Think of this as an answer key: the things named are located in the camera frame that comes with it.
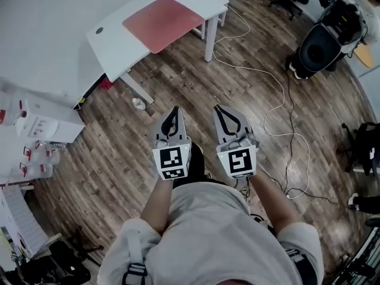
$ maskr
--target white box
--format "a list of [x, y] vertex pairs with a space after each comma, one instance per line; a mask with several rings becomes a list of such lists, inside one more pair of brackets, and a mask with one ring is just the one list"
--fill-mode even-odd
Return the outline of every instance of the white box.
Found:
[[19, 137], [72, 143], [85, 127], [77, 111], [32, 94], [26, 94], [25, 118], [16, 123]]

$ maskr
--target red object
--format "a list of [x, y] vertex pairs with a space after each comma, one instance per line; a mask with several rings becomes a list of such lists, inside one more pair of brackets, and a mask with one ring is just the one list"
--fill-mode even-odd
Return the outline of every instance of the red object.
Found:
[[0, 110], [0, 125], [4, 121], [5, 118], [5, 110]]
[[113, 83], [111, 83], [107, 77], [103, 79], [103, 81], [100, 83], [100, 88], [103, 90], [108, 91], [110, 88], [112, 88], [112, 86], [113, 86]]
[[24, 173], [24, 177], [26, 177], [27, 173], [27, 166], [25, 166], [23, 163], [20, 163], [20, 170]]
[[123, 21], [152, 53], [161, 52], [204, 19], [175, 0], [156, 0]]
[[24, 147], [24, 153], [23, 153], [26, 157], [28, 157], [28, 161], [30, 161], [30, 157], [31, 157], [31, 151], [29, 148], [27, 147]]

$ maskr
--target white desk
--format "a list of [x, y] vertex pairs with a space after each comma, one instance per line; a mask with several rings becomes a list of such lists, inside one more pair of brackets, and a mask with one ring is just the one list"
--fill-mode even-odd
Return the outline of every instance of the white desk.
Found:
[[[105, 18], [87, 33], [87, 39], [108, 79], [115, 81], [119, 77], [122, 78], [148, 103], [154, 102], [154, 99], [126, 71], [147, 56], [150, 51], [122, 25], [122, 22], [154, 1], [156, 0], [133, 0]], [[213, 57], [218, 17], [226, 12], [227, 8], [218, 0], [175, 1], [208, 21], [205, 60], [210, 62]], [[100, 28], [103, 30], [97, 34], [96, 32]]]

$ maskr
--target black cable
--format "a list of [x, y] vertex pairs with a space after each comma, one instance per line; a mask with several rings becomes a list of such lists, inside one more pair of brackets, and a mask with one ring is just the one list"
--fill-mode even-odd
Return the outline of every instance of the black cable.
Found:
[[352, 58], [352, 56], [354, 55], [354, 50], [356, 50], [356, 48], [359, 46], [359, 44], [361, 44], [362, 42], [363, 42], [363, 40], [364, 40], [364, 38], [367, 36], [367, 34], [368, 34], [368, 26], [367, 26], [367, 23], [366, 23], [366, 21], [365, 20], [363, 20], [363, 23], [365, 24], [365, 26], [366, 26], [366, 32], [364, 33], [364, 36], [363, 37], [361, 37], [360, 39], [359, 39], [359, 41], [356, 43], [356, 46], [353, 48], [353, 50], [351, 51], [351, 56], [349, 55], [349, 54], [347, 54], [347, 56], [349, 57], [349, 58]]
[[247, 202], [249, 196], [251, 195], [251, 189], [249, 189], [249, 179], [246, 178], [246, 181], [246, 186], [239, 190], [239, 192], [244, 196], [245, 202]]
[[272, 180], [272, 181], [274, 181], [274, 182], [277, 182], [278, 183], [278, 185], [280, 186], [280, 188], [281, 188], [281, 191], [284, 191], [284, 189], [283, 189], [283, 187], [281, 186], [281, 183], [277, 180], [277, 179], [275, 179], [275, 178], [273, 178], [272, 176], [270, 176], [265, 170], [263, 170], [262, 169], [262, 171]]
[[303, 192], [303, 194], [307, 195], [308, 197], [312, 197], [312, 198], [320, 198], [320, 199], [322, 199], [322, 200], [327, 200], [327, 201], [328, 201], [330, 204], [332, 204], [332, 205], [344, 206], [344, 205], [339, 204], [339, 203], [337, 203], [337, 202], [332, 202], [332, 201], [330, 201], [327, 197], [316, 197], [315, 195], [307, 194], [304, 190], [302, 190], [302, 189], [298, 189], [298, 188], [290, 188], [290, 189], [286, 192], [286, 195], [288, 195], [289, 192], [290, 192], [291, 190], [298, 190], [298, 191], [301, 191], [301, 192]]
[[262, 216], [259, 216], [258, 214], [251, 213], [250, 215], [251, 215], [251, 216], [256, 216], [256, 217], [258, 217], [261, 221], [264, 221], [264, 219], [262, 218]]
[[288, 186], [287, 171], [288, 171], [290, 163], [292, 162], [292, 159], [293, 159], [293, 139], [295, 137], [295, 127], [293, 125], [293, 119], [292, 119], [292, 114], [293, 114], [293, 111], [295, 109], [295, 102], [293, 101], [292, 96], [290, 95], [290, 78], [289, 78], [288, 71], [286, 71], [286, 77], [287, 77], [287, 94], [289, 96], [290, 102], [292, 103], [292, 109], [291, 109], [290, 114], [289, 114], [290, 125], [292, 126], [292, 138], [290, 140], [290, 158], [289, 158], [289, 160], [288, 160], [288, 162], [286, 164], [286, 168], [285, 168], [286, 185], [285, 185], [284, 192], [286, 191], [286, 188]]

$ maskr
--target shoulder strap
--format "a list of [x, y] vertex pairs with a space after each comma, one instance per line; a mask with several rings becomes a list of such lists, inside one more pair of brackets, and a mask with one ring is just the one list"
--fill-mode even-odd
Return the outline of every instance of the shoulder strap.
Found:
[[129, 230], [126, 234], [131, 263], [123, 275], [122, 285], [145, 285], [147, 268], [141, 253], [140, 237], [137, 230]]
[[301, 254], [296, 249], [288, 249], [286, 251], [290, 259], [296, 265], [298, 273], [301, 276], [303, 285], [317, 285], [318, 280], [316, 278], [315, 270], [306, 257], [306, 255]]

